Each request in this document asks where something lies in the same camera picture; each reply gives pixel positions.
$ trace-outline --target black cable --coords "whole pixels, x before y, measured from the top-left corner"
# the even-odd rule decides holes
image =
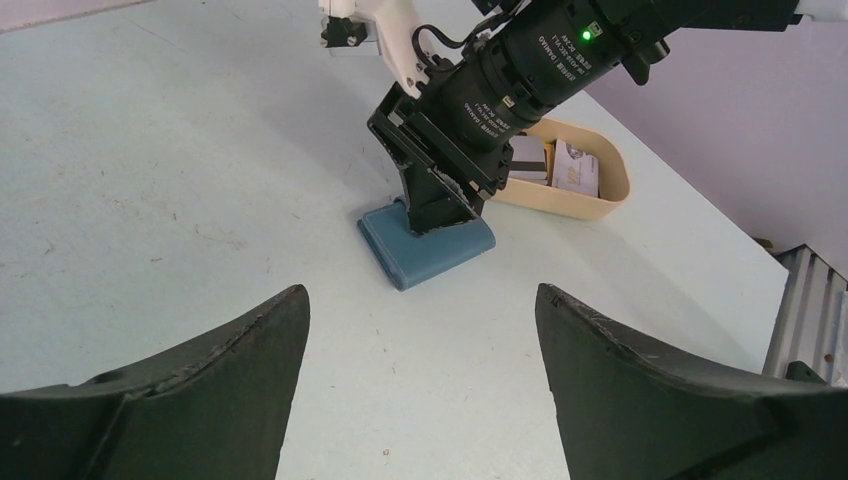
[[[422,62],[424,62],[425,65],[427,65],[428,68],[436,72],[450,72],[451,70],[454,70],[456,68],[456,65],[451,67],[440,67],[433,63],[427,53],[424,52],[424,49],[421,48],[421,32],[424,30],[427,30],[428,32],[432,33],[438,41],[442,42],[442,45],[454,50],[464,47],[465,41],[463,40],[462,42],[457,42],[456,40],[453,40],[447,35],[445,35],[445,33],[439,30],[437,27],[430,24],[421,25],[416,28],[414,32],[412,32],[412,49],[415,51],[415,55],[418,57],[418,60],[421,60]]]
[[[412,32],[412,49],[415,51],[415,55],[418,57],[418,59],[431,70],[434,70],[436,72],[450,72],[455,70],[457,68],[457,65],[453,65],[450,67],[440,67],[433,63],[427,53],[424,52],[424,49],[421,48],[421,32],[427,30],[428,32],[432,33],[433,36],[436,37],[436,39],[442,43],[442,45],[452,50],[458,50],[464,48],[466,45],[476,40],[477,36],[483,33],[484,31],[495,30],[496,28],[500,27],[501,25],[512,19],[512,17],[513,15],[509,12],[503,12],[489,17],[477,24],[477,26],[474,27],[473,30],[471,30],[471,33],[469,33],[461,42],[458,42],[448,37],[444,32],[439,30],[439,28],[434,25],[424,24],[419,26],[415,29],[414,32]]]

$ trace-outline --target lavender wall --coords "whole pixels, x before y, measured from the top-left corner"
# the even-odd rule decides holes
[[[589,93],[746,232],[848,273],[848,24],[669,45],[647,86],[619,68]]]
[[[150,0],[0,0],[0,32]]]

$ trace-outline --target white table surface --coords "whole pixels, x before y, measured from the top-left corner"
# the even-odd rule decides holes
[[[471,6],[421,1],[458,36]],[[590,97],[632,197],[597,223],[490,203],[494,251],[406,293],[354,222],[400,189],[379,58],[313,0],[161,0],[0,36],[0,391],[76,384],[294,283],[312,328],[281,479],[563,478],[533,317],[550,282],[759,371],[786,272]]]

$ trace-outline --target tan plastic bin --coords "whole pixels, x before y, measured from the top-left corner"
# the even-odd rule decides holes
[[[615,145],[603,135],[547,118],[527,130],[527,134],[539,137],[544,142],[564,140],[597,157],[601,198],[510,178],[506,188],[498,192],[494,200],[581,220],[598,220],[630,196],[630,177],[624,159]],[[552,178],[554,162],[550,152],[548,177]]]

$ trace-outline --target scratch mark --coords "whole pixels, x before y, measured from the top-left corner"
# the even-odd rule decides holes
[[[123,15],[121,15],[121,16],[124,18],[124,20],[126,20],[126,21],[128,21],[128,22],[132,23],[132,24],[133,24],[133,25],[135,25],[136,27],[138,27],[138,28],[140,28],[140,29],[144,30],[145,32],[147,32],[147,33],[149,33],[149,34],[153,35],[154,37],[158,38],[159,40],[162,40],[163,42],[165,42],[165,43],[167,43],[168,45],[170,45],[170,46],[172,46],[172,47],[176,48],[177,50],[179,50],[179,51],[181,51],[181,52],[185,53],[186,55],[190,55],[187,51],[185,51],[185,50],[183,50],[182,48],[180,48],[180,47],[178,47],[178,46],[174,45],[174,43],[173,43],[173,42],[171,42],[170,40],[168,40],[167,38],[165,38],[165,37],[163,37],[163,36],[159,35],[158,33],[154,32],[154,31],[152,31],[152,30],[148,30],[148,29],[146,29],[146,28],[142,27],[141,25],[139,25],[139,24],[137,24],[137,23],[133,22],[133,21],[132,21],[132,20],[130,20],[129,18],[124,17]]]
[[[247,242],[238,238],[235,232],[231,231],[229,233],[226,233],[221,230],[220,227],[218,228],[218,230],[221,232],[221,236],[215,236],[206,232],[202,232],[200,231],[200,225],[196,223],[194,224],[194,233],[196,233],[201,238],[205,238],[206,240],[209,240],[211,242],[225,243],[233,247],[233,250],[241,250],[242,248],[247,246]]]

